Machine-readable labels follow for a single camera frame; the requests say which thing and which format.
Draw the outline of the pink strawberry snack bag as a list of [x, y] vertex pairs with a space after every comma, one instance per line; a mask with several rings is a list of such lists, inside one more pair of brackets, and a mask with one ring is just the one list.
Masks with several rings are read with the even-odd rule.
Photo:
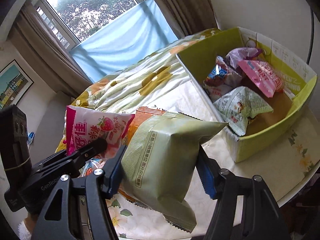
[[66, 110], [67, 154], [86, 146], [98, 138], [104, 138], [107, 149], [100, 154], [111, 159], [121, 146], [134, 114], [106, 113], [84, 107], [68, 106]]

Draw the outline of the orange snack bag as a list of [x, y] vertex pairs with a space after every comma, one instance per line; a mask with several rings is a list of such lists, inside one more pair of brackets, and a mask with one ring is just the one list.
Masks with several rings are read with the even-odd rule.
[[155, 107], [139, 107], [136, 110], [134, 119], [132, 120], [131, 124], [129, 124], [127, 133], [124, 139], [122, 140], [122, 144], [126, 146], [129, 145], [133, 135], [144, 121], [148, 120], [153, 116], [163, 115], [165, 112], [166, 110]]

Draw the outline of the pale green snack bag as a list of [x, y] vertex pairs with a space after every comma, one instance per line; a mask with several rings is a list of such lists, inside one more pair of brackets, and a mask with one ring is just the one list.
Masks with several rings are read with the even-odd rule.
[[171, 225], [192, 232], [196, 217], [184, 198], [200, 146], [226, 125], [172, 112], [148, 118], [135, 131], [121, 160], [124, 192], [160, 212]]

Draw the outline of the floral cream tablecloth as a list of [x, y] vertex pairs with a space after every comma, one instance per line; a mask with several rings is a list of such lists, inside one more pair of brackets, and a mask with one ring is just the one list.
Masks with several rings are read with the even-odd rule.
[[[160, 83], [147, 96], [140, 94], [141, 84], [123, 79], [102, 79], [88, 87], [75, 104], [103, 112], [134, 113], [140, 106], [181, 112], [213, 121], [196, 88], [186, 74], [175, 75]], [[305, 112], [274, 143], [248, 159], [235, 163], [230, 156], [224, 134], [219, 133], [204, 144], [209, 157], [242, 177], [259, 174], [266, 181], [279, 204], [286, 203], [311, 178], [319, 167], [319, 123], [311, 112]], [[216, 202], [204, 192], [198, 174], [194, 174], [186, 201], [195, 212], [197, 225], [192, 233], [182, 231], [156, 211], [144, 209], [116, 195], [117, 204], [110, 207], [116, 231], [130, 239], [183, 239], [203, 235], [213, 215]]]

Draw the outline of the framed houses picture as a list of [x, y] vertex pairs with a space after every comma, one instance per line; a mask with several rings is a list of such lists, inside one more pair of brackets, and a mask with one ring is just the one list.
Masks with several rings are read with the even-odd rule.
[[16, 60], [12, 60], [1, 70], [0, 108], [16, 105], [33, 85], [33, 80], [20, 67]]

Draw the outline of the white green snack bag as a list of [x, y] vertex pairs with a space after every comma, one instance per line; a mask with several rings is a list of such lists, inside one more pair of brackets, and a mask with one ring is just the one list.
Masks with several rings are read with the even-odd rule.
[[259, 94], [245, 86], [233, 89], [213, 105], [238, 136], [246, 134], [249, 118], [273, 112], [273, 108]]

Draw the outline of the green striped floral duvet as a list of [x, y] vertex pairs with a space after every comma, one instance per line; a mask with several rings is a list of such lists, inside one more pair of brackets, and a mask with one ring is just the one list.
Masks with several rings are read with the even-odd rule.
[[216, 121], [176, 55], [218, 32], [214, 28], [187, 36], [124, 70], [106, 75], [84, 90], [72, 105], [111, 113], [135, 113], [141, 106], [155, 107]]

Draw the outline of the green cardboard box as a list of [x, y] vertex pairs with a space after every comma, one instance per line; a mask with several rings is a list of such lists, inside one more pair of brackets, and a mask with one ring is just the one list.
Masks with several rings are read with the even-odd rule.
[[231, 158], [241, 162], [275, 142], [301, 115], [316, 73], [277, 42], [243, 28], [213, 31], [177, 53], [199, 94], [225, 122]]

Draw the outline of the pink snack packet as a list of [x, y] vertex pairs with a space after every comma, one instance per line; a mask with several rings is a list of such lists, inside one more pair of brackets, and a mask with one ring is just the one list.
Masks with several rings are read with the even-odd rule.
[[268, 62], [241, 60], [238, 66], [267, 98], [272, 98], [275, 92], [283, 92], [284, 84]]

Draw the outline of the brown left curtain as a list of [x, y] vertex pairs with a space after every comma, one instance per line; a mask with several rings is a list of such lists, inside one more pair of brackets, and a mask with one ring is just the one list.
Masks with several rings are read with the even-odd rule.
[[76, 98], [92, 84], [29, 1], [21, 7], [8, 39], [53, 91]]

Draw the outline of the brown curtain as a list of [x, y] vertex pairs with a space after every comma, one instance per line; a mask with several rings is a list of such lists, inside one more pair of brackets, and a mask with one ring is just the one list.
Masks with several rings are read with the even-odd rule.
[[8, 39], [53, 91], [76, 98], [92, 84], [29, 1], [21, 7]]
[[154, 0], [178, 38], [216, 28], [211, 0]]

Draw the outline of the light blue cloth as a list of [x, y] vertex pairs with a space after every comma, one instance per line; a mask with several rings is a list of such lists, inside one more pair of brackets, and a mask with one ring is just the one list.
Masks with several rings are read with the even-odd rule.
[[96, 82], [176, 40], [156, 2], [145, 0], [85, 39], [70, 54]]

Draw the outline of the purple snack bag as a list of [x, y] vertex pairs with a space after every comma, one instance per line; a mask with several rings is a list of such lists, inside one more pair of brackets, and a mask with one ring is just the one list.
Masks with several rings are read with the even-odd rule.
[[231, 67], [238, 68], [239, 61], [251, 60], [263, 53], [262, 49], [241, 47], [231, 50], [225, 57]]

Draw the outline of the blue white wall device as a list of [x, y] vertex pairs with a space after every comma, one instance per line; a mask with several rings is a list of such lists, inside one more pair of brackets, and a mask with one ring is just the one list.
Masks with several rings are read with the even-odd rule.
[[28, 140], [27, 140], [28, 145], [31, 145], [33, 143], [34, 137], [35, 137], [35, 132], [30, 132], [28, 134]]

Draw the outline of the white window frame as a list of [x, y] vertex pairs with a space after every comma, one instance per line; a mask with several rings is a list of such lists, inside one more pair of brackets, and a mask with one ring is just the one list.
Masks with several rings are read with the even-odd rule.
[[71, 50], [144, 0], [31, 0], [37, 12]]

